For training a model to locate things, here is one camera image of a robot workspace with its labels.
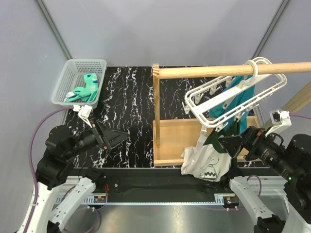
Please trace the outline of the white plastic clip hanger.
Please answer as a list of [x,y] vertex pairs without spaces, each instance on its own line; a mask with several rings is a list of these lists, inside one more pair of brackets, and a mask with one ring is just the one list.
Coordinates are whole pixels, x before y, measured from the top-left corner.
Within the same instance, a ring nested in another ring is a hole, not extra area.
[[[243,65],[256,67],[260,64],[272,63],[264,57],[257,57],[256,59],[246,61]],[[201,123],[203,130],[206,128],[221,130],[227,126],[230,119],[241,119],[243,114],[257,106],[259,101],[269,98],[273,93],[287,84],[287,78],[284,73],[273,74],[278,78],[276,84],[258,94],[251,94],[246,100],[242,100],[241,103],[237,103],[233,107],[230,106],[239,94],[245,94],[246,91],[271,75],[272,74],[219,76],[212,81],[189,90],[185,94],[182,103],[184,111],[186,114],[192,112]],[[218,84],[227,82],[230,82],[230,84],[226,85],[227,90],[201,104],[199,103],[198,99],[200,99],[204,93],[213,88],[217,88]]]

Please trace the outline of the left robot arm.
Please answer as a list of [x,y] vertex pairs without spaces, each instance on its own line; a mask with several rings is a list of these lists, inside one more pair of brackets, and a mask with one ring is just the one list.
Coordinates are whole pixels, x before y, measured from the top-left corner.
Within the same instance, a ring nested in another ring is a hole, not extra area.
[[71,158],[98,146],[110,150],[130,135],[92,121],[90,129],[74,136],[65,126],[54,127],[45,142],[46,150],[35,171],[34,192],[19,233],[60,233],[81,203],[93,192],[108,188],[104,173],[89,168],[61,203],[55,201],[74,165]]

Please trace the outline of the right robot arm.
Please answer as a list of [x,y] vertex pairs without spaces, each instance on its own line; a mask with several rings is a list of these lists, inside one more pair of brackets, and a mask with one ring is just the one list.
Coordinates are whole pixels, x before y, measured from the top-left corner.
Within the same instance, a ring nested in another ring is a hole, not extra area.
[[285,179],[284,192],[289,202],[287,220],[270,211],[250,189],[246,177],[233,166],[221,179],[225,192],[234,192],[250,215],[256,233],[309,233],[311,231],[311,137],[296,134],[287,147],[275,143],[277,133],[249,127],[242,134],[218,139],[223,149],[236,159],[242,149],[246,160],[260,159]]

